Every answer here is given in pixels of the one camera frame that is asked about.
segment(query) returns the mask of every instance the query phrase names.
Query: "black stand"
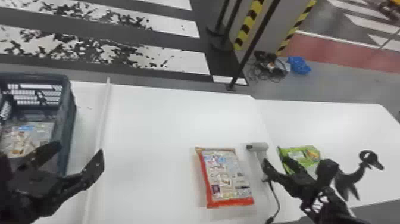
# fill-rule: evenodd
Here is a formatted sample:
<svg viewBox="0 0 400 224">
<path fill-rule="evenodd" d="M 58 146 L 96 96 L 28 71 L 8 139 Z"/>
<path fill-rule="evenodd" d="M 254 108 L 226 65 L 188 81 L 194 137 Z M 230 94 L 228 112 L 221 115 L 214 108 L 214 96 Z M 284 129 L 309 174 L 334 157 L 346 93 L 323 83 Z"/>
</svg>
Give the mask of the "black stand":
<svg viewBox="0 0 400 224">
<path fill-rule="evenodd" d="M 224 36 L 220 38 L 212 38 L 210 40 L 211 46 L 216 50 L 220 52 L 232 52 L 233 51 L 233 44 L 229 41 L 229 32 L 230 29 L 232 28 L 233 21 L 235 20 L 236 14 L 239 11 L 240 4 L 242 3 L 242 0 L 236 0 L 235 6 L 232 9 L 232 13 L 229 17 L 228 24 L 226 26 L 226 30 L 224 33 Z"/>
<path fill-rule="evenodd" d="M 222 36 L 225 33 L 225 27 L 222 25 L 222 19 L 225 16 L 226 8 L 228 8 L 229 0 L 225 0 L 222 5 L 221 13 L 216 22 L 210 22 L 207 25 L 207 31 L 214 36 Z"/>
<path fill-rule="evenodd" d="M 256 44 L 258 43 L 258 40 L 260 39 L 261 35 L 264 33 L 265 28 L 268 25 L 268 22 L 271 20 L 272 15 L 274 14 L 280 0 L 273 0 L 272 4 L 270 5 L 270 8 L 268 9 L 264 19 L 262 20 L 260 24 L 260 28 L 258 28 L 256 34 L 254 35 L 253 40 L 250 43 L 249 48 L 246 51 L 245 56 L 243 57 L 242 61 L 240 62 L 239 65 L 239 71 L 232 77 L 232 81 L 230 84 L 226 86 L 226 89 L 228 91 L 234 91 L 235 90 L 235 83 L 238 80 L 239 75 L 242 73 L 243 68 L 245 67 L 247 61 L 249 60 L 249 57 L 251 56 L 251 53 L 253 52 Z"/>
</svg>

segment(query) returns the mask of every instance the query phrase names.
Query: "yellow and black striped post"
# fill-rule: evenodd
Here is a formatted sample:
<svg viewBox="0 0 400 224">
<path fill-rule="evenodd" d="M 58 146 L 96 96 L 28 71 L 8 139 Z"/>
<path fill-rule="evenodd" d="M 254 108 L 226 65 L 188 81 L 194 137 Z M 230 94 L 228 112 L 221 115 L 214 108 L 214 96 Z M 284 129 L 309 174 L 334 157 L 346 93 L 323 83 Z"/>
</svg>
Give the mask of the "yellow and black striped post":
<svg viewBox="0 0 400 224">
<path fill-rule="evenodd" d="M 295 25 L 293 26 L 293 28 L 291 28 L 289 33 L 286 35 L 286 38 L 284 39 L 284 41 L 282 41 L 282 43 L 280 44 L 279 49 L 276 51 L 276 55 L 280 56 L 282 54 L 283 50 L 285 50 L 286 46 L 289 44 L 290 39 L 293 37 L 293 35 L 299 29 L 299 26 L 305 20 L 305 18 L 308 16 L 311 9 L 315 6 L 316 3 L 317 3 L 317 0 L 310 0 L 310 2 L 308 2 L 307 6 L 305 7 L 304 12 L 299 16 L 299 18 L 297 18 Z"/>
<path fill-rule="evenodd" d="M 233 44 L 235 50 L 240 51 L 242 49 L 242 46 L 246 42 L 251 28 L 253 28 L 255 19 L 257 18 L 257 16 L 261 12 L 261 9 L 263 8 L 263 3 L 264 0 L 254 0 L 253 3 L 251 4 L 249 13 L 247 13 L 245 21 L 243 22 L 243 25 L 240 28 L 239 33 L 237 34 L 235 43 Z"/>
</svg>

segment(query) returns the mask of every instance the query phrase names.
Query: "blue bag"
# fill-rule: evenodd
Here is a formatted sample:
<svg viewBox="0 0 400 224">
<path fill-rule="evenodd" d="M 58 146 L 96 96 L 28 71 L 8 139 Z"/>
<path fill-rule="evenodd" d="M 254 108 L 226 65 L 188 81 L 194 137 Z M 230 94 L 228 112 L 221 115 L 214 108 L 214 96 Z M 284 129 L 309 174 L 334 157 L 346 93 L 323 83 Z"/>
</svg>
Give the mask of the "blue bag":
<svg viewBox="0 0 400 224">
<path fill-rule="evenodd" d="M 297 74 L 308 74 L 311 68 L 305 63 L 302 57 L 288 57 L 287 61 L 292 66 L 292 71 Z"/>
</svg>

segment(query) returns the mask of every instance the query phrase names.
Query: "white floor stripe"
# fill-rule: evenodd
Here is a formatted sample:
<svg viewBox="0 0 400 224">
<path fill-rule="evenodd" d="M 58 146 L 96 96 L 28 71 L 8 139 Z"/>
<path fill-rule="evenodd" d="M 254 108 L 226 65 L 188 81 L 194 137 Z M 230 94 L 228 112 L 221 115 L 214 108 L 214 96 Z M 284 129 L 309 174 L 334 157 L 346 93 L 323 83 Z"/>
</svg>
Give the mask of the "white floor stripe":
<svg viewBox="0 0 400 224">
<path fill-rule="evenodd" d="M 232 81 L 232 77 L 212 76 L 212 80 L 217 83 L 230 83 L 230 81 Z M 244 78 L 238 78 L 236 84 L 247 85 L 246 80 Z"/>
<path fill-rule="evenodd" d="M 328 39 L 328 40 L 331 40 L 331 41 L 338 41 L 338 42 L 349 43 L 349 44 L 358 45 L 358 46 L 365 46 L 367 48 L 379 48 L 378 46 L 370 45 L 370 44 L 367 44 L 367 43 L 359 43 L 359 42 L 356 42 L 356 41 L 348 41 L 348 40 L 341 39 L 341 38 L 333 38 L 331 36 L 325 36 L 325 35 L 321 35 L 321 34 L 310 33 L 310 32 L 306 32 L 306 31 L 302 31 L 302 30 L 297 30 L 296 33 L 301 33 L 301 34 L 307 35 L 307 36 L 314 36 L 314 37 L 317 37 L 317 38 Z"/>
<path fill-rule="evenodd" d="M 385 33 L 395 33 L 399 29 L 396 26 L 392 26 L 389 24 L 379 23 L 373 20 L 367 20 L 366 18 L 357 17 L 354 15 L 345 14 L 347 18 L 349 18 L 354 24 L 357 26 L 362 26 L 365 28 L 382 31 Z"/>
<path fill-rule="evenodd" d="M 0 7 L 199 38 L 194 21 L 74 0 L 0 0 Z"/>
<path fill-rule="evenodd" d="M 368 5 L 368 3 L 366 3 L 366 2 L 363 1 L 363 0 L 349 0 L 349 1 L 357 2 L 357 3 L 363 4 L 363 5 Z"/>
<path fill-rule="evenodd" d="M 183 10 L 192 10 L 190 0 L 138 0 L 143 2 L 150 2 L 158 5 L 166 5 L 174 8 L 181 8 Z"/>
<path fill-rule="evenodd" d="M 388 40 L 387 38 L 383 38 L 381 36 L 375 36 L 371 34 L 368 35 L 379 45 L 383 45 Z M 400 52 L 400 41 L 391 40 L 383 47 L 383 49 L 389 49 Z"/>
<path fill-rule="evenodd" d="M 201 52 L 0 25 L 0 54 L 210 75 Z"/>
<path fill-rule="evenodd" d="M 371 10 L 369 8 L 365 8 L 365 7 L 360 7 L 357 5 L 352 5 L 346 2 L 342 2 L 342 1 L 338 1 L 338 0 L 328 0 L 333 6 L 338 7 L 338 8 L 343 8 L 345 10 L 350 10 L 356 13 L 362 13 L 365 15 L 370 15 L 373 17 L 377 17 L 377 18 L 382 18 L 384 20 L 389 20 L 385 15 L 383 15 L 382 13 L 376 11 L 376 10 Z"/>
</svg>

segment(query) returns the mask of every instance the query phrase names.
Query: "pole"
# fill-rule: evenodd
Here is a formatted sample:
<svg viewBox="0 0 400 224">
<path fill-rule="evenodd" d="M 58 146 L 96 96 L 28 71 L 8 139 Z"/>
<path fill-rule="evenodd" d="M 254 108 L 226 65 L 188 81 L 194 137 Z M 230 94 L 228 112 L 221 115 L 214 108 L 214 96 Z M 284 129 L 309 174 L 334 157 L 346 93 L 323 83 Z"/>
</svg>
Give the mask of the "pole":
<svg viewBox="0 0 400 224">
<path fill-rule="evenodd" d="M 271 20 L 272 15 L 274 14 L 276 8 L 278 7 L 279 2 L 280 2 L 280 0 L 272 1 L 270 8 L 268 9 L 264 19 L 262 20 L 262 22 L 260 24 L 260 28 L 258 28 L 257 32 L 255 33 L 254 38 L 251 41 L 250 46 L 247 49 L 245 56 L 243 57 L 242 61 L 240 62 L 239 71 L 237 71 L 237 73 L 232 77 L 232 81 L 230 82 L 230 84 L 226 85 L 226 89 L 228 91 L 235 90 L 235 83 L 238 80 L 239 75 L 242 73 L 242 70 L 245 67 L 247 61 L 249 60 L 251 53 L 253 52 L 255 46 L 258 43 L 258 40 L 260 39 L 261 35 L 264 33 L 264 30 L 267 27 L 268 22 Z"/>
<path fill-rule="evenodd" d="M 220 15 L 218 16 L 217 22 L 211 23 L 207 26 L 207 30 L 212 34 L 216 36 L 222 36 L 224 34 L 224 27 L 221 27 L 222 25 L 222 19 L 225 16 L 226 9 L 228 8 L 230 0 L 225 0 L 224 4 L 222 5 L 222 9 L 220 12 Z"/>
<path fill-rule="evenodd" d="M 215 38 L 211 40 L 211 45 L 214 47 L 214 49 L 223 52 L 233 51 L 232 43 L 230 41 L 227 42 L 227 40 L 229 40 L 229 32 L 232 28 L 233 22 L 235 20 L 236 14 L 239 11 L 241 3 L 242 0 L 236 0 L 235 6 L 233 6 L 232 13 L 229 17 L 228 24 L 226 25 L 224 36 L 222 36 L 221 40 L 219 41 Z"/>
<path fill-rule="evenodd" d="M 242 3 L 242 0 L 236 0 L 236 2 L 235 2 L 235 6 L 233 7 L 232 14 L 229 17 L 229 21 L 228 21 L 228 24 L 227 24 L 227 27 L 225 30 L 225 34 L 221 39 L 222 45 L 224 45 L 226 40 L 228 40 L 228 38 L 229 38 L 230 29 L 232 29 L 233 22 L 235 20 L 236 14 L 239 11 L 239 7 L 240 7 L 241 3 Z"/>
<path fill-rule="evenodd" d="M 289 33 L 287 33 L 285 39 L 282 41 L 282 43 L 279 45 L 278 50 L 276 51 L 276 55 L 280 56 L 282 52 L 285 50 L 286 46 L 289 45 L 290 40 L 296 33 L 296 31 L 299 29 L 299 26 L 303 23 L 305 18 L 309 15 L 310 11 L 312 8 L 316 5 L 317 0 L 310 0 L 307 5 L 305 6 L 305 9 L 303 13 L 297 18 L 296 23 L 293 25 L 293 28 L 289 30 Z"/>
</svg>

